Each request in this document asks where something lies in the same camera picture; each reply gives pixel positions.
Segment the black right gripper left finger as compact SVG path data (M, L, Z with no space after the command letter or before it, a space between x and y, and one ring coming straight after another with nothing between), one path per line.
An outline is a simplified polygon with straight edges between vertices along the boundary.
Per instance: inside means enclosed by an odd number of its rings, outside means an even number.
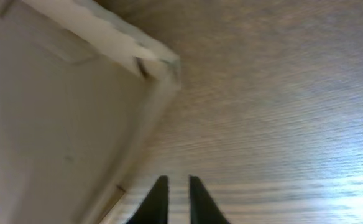
M167 224L169 186L168 177L160 176L145 199L126 224Z

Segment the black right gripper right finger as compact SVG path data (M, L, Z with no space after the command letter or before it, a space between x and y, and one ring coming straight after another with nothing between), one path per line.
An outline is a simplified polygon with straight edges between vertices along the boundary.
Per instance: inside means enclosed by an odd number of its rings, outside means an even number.
M189 176L190 223L230 224L198 176Z

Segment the brown cardboard box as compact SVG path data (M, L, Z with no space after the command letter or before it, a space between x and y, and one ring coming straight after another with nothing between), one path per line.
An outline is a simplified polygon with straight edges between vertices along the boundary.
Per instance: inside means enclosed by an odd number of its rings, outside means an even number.
M0 223L102 223L179 75L96 1L0 1Z

